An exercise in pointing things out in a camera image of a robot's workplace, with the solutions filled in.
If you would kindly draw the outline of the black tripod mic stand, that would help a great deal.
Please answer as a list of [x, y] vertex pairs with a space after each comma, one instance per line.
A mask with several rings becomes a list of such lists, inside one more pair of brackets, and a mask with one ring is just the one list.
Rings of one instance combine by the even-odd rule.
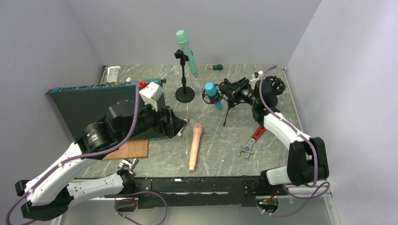
[[[219, 93], [219, 95], [220, 95], [220, 102], [221, 102], [221, 104], [222, 104], [222, 101], [223, 101], [223, 100], [226, 101], [225, 93], [222, 93], [222, 82], [219, 83], [219, 84], [216, 84], [216, 83], [214, 83], [214, 84], [216, 85], [216, 88], [217, 88], [218, 93]], [[211, 104], [209, 104], [209, 99], [208, 99], [208, 97], [207, 97], [207, 95], [206, 95], [206, 93], [205, 93], [205, 88], [204, 88], [203, 91], [202, 91], [201, 97], [202, 97], [202, 100], [203, 100], [204, 103], [206, 103], [206, 104], [208, 104], [208, 105], [211, 105]], [[224, 121], [223, 121], [223, 124], [222, 124], [223, 126], [226, 125], [227, 117], [228, 117], [228, 114], [229, 114], [229, 111], [230, 111], [231, 108], [233, 108], [233, 107], [228, 107], [228, 106], [227, 106], [227, 111], [226, 111], [226, 113], [225, 113]]]

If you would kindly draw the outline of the blue microphone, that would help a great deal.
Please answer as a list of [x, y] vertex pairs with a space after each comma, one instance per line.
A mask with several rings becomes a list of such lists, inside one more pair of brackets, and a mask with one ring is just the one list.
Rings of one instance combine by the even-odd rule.
[[209, 104], [214, 105], [216, 109], [221, 110], [222, 104], [220, 102], [220, 95], [216, 85], [212, 82], [205, 84], [205, 93], [209, 99]]

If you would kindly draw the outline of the pink microphone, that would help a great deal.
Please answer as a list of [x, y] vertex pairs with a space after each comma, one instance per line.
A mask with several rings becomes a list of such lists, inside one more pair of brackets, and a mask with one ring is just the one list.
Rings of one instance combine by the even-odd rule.
[[199, 150], [199, 144], [202, 132], [203, 132], [203, 126], [199, 123], [195, 124], [193, 127], [193, 137], [192, 137], [191, 152], [190, 152], [190, 159], [188, 165], [189, 171], [194, 171], [196, 168], [198, 150]]

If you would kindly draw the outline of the black shock mount stand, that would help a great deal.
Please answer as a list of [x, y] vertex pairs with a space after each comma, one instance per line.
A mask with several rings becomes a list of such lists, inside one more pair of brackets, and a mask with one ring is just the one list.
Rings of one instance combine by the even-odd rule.
[[263, 97], [273, 98], [281, 95], [286, 89], [285, 83], [276, 76], [267, 76], [263, 80]]

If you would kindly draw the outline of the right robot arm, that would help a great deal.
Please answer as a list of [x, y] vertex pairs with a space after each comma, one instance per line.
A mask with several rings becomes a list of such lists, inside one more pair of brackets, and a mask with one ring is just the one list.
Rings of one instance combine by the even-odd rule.
[[285, 88], [285, 83], [275, 76], [267, 76], [263, 80], [242, 78], [234, 83], [224, 79], [219, 85], [219, 91], [226, 97], [229, 107], [249, 104], [254, 120], [277, 137], [288, 150], [286, 166], [260, 173], [259, 190], [265, 195], [275, 191], [278, 185], [299, 186], [329, 176], [324, 141], [301, 132], [276, 109], [277, 97]]

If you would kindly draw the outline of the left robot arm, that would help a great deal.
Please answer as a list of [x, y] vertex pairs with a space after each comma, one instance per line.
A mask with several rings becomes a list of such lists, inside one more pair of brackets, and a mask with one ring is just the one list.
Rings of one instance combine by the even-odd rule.
[[29, 221], [52, 220], [81, 202], [107, 195], [128, 197], [137, 192], [133, 173], [119, 168], [101, 179], [72, 183], [85, 168], [117, 150], [131, 137], [148, 130], [173, 138], [186, 124], [169, 106], [139, 106], [120, 100], [99, 121], [88, 125], [67, 151], [45, 172], [16, 183], [17, 194], [26, 202], [21, 213]]

